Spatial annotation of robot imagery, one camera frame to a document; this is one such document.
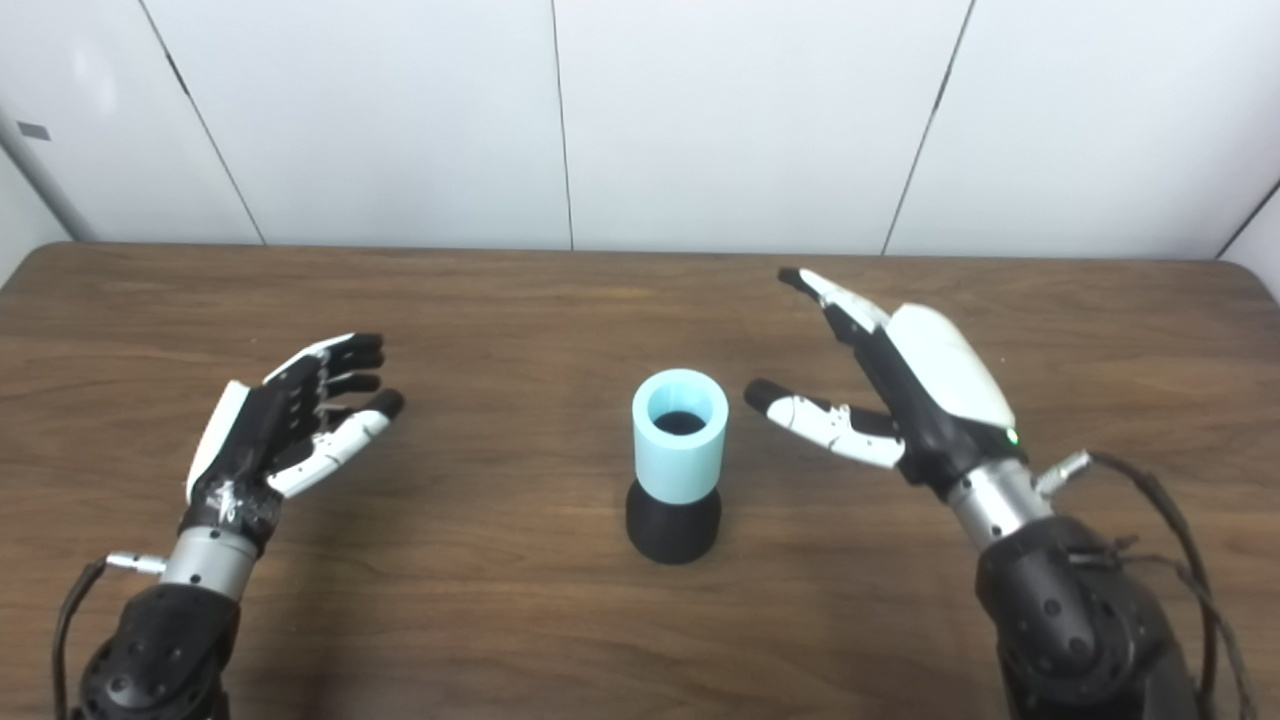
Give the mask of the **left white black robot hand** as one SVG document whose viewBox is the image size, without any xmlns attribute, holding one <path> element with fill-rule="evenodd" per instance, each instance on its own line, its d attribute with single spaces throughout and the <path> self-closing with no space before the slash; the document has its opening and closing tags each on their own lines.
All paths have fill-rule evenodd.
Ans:
<svg viewBox="0 0 1280 720">
<path fill-rule="evenodd" d="M 378 374 L 384 342 L 380 333 L 339 334 L 256 386 L 228 382 L 193 456 L 178 532 L 237 536 L 264 553 L 284 501 L 335 474 L 404 409 Z"/>
</svg>

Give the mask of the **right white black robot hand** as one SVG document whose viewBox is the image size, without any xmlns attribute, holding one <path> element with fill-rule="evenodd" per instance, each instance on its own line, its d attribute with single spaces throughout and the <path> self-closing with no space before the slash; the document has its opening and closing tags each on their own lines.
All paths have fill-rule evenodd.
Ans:
<svg viewBox="0 0 1280 720">
<path fill-rule="evenodd" d="M 1028 462 L 1004 392 L 947 316 L 920 304 L 887 313 L 809 269 L 785 266 L 777 277 L 820 307 L 884 411 L 833 404 L 756 378 L 744 398 L 760 415 L 835 455 L 896 469 L 909 484 L 940 498 L 974 470 Z"/>
</svg>

